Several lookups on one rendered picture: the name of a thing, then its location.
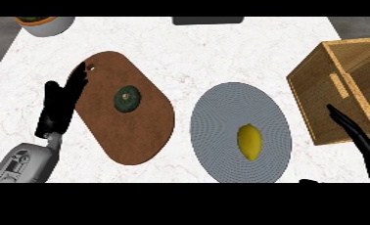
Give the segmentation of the grey round placemat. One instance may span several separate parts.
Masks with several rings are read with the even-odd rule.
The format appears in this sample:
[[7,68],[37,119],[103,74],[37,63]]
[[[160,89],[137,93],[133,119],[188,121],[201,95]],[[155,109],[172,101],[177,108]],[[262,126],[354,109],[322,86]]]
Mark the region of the grey round placemat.
[[[237,132],[251,124],[263,145],[248,160]],[[291,138],[287,121],[269,95],[241,82],[216,85],[201,96],[191,115],[191,142],[203,168],[220,183],[275,183],[287,168]]]

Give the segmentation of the tan wicker basket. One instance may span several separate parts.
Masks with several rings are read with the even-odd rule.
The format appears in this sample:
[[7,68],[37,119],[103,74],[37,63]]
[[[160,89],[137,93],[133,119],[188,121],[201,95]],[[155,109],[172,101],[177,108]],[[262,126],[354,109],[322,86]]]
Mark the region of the tan wicker basket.
[[285,78],[314,144],[349,140],[327,104],[370,137],[370,37],[321,42]]

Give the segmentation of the dark grey flat appliance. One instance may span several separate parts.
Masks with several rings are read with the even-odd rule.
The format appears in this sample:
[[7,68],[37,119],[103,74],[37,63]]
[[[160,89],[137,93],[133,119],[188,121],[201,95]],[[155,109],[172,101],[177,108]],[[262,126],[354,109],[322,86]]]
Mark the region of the dark grey flat appliance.
[[174,25],[241,23],[243,17],[173,17]]

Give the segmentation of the yellow lemon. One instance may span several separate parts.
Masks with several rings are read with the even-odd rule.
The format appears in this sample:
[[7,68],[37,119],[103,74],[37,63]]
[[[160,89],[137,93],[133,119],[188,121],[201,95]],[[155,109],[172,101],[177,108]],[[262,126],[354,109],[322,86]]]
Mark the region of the yellow lemon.
[[263,147],[263,136],[251,124],[246,124],[238,128],[237,145],[243,156],[248,160],[256,160]]

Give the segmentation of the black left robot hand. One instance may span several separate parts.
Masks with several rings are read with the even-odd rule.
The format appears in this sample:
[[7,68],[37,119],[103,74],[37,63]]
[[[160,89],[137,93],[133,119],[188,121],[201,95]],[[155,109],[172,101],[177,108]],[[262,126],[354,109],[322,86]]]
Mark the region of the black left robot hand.
[[53,132],[58,134],[66,132],[87,82],[86,63],[80,63],[63,87],[53,80],[44,83],[43,110],[34,131],[35,137],[46,138]]

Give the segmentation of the grey pot with plant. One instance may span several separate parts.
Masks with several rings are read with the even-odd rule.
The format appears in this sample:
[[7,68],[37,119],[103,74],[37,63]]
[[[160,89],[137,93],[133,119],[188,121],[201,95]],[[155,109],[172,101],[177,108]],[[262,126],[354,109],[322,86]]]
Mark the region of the grey pot with plant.
[[16,23],[35,37],[49,37],[62,33],[74,23],[74,17],[49,17],[37,22],[24,22],[15,18]]

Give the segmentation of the dark green round vegetable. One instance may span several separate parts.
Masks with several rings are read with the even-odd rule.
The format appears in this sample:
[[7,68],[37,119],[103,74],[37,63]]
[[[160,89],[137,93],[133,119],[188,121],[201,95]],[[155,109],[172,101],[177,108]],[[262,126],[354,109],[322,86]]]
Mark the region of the dark green round vegetable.
[[142,101],[142,94],[139,89],[133,85],[127,85],[120,88],[120,90],[114,94],[114,108],[121,112],[121,113],[129,113],[132,112]]

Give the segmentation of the brown wooden cutting board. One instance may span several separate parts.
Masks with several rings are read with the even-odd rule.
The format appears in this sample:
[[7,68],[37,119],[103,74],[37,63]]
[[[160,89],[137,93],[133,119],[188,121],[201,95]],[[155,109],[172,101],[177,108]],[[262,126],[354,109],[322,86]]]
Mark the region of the brown wooden cutting board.
[[170,138],[173,107],[123,54],[100,52],[86,66],[89,83],[75,110],[109,158],[140,164]]

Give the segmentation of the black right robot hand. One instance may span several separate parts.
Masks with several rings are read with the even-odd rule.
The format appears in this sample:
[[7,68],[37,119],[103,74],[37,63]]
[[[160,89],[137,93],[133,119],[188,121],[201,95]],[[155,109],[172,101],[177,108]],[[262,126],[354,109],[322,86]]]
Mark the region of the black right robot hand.
[[370,137],[355,121],[327,104],[328,117],[349,136],[346,143],[311,148],[312,156],[299,172],[299,183],[370,183]]

